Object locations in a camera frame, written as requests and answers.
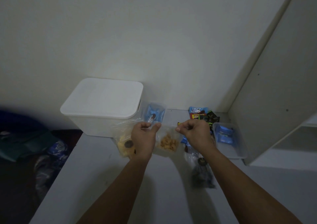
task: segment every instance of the white lid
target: white lid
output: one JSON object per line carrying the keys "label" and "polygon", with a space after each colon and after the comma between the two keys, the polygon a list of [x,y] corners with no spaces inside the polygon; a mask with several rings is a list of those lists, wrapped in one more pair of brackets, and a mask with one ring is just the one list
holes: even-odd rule
{"label": "white lid", "polygon": [[143,85],[136,81],[86,78],[61,106],[70,116],[128,119],[138,110]]}

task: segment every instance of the green fabric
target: green fabric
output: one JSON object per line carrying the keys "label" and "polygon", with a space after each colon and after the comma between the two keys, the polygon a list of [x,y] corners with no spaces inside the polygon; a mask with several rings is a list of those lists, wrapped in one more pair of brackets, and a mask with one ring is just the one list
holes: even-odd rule
{"label": "green fabric", "polygon": [[4,135],[0,139],[0,157],[15,162],[19,157],[46,150],[58,140],[48,130]]}

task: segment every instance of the hand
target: hand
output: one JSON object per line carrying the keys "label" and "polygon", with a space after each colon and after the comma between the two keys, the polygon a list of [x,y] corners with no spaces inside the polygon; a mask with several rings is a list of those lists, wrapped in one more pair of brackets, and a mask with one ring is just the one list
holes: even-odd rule
{"label": "hand", "polygon": [[155,146],[155,135],[160,129],[161,123],[156,123],[152,126],[152,129],[148,129],[151,123],[140,122],[134,125],[131,139],[135,147],[135,155],[142,158],[150,159],[154,146]]}
{"label": "hand", "polygon": [[191,146],[202,155],[206,150],[216,148],[212,142],[209,124],[204,120],[187,120],[176,127],[176,131],[185,135]]}

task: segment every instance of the person's right arm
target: person's right arm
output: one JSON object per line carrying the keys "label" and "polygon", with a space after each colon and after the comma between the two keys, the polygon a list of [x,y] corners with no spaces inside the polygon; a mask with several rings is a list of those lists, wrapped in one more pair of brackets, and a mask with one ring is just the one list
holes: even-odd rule
{"label": "person's right arm", "polygon": [[242,223],[301,223],[213,145],[209,124],[188,120],[176,128],[210,165],[233,213]]}

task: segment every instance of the person's left hand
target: person's left hand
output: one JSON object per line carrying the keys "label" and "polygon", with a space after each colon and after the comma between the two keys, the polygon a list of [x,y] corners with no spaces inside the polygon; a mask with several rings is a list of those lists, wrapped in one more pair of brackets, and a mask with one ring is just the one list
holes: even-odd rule
{"label": "person's left hand", "polygon": [[135,124],[131,133],[131,139],[135,147],[135,155],[143,158],[150,158],[155,146],[155,135],[160,129],[161,123],[153,125],[152,129],[148,129],[151,123],[140,122]]}

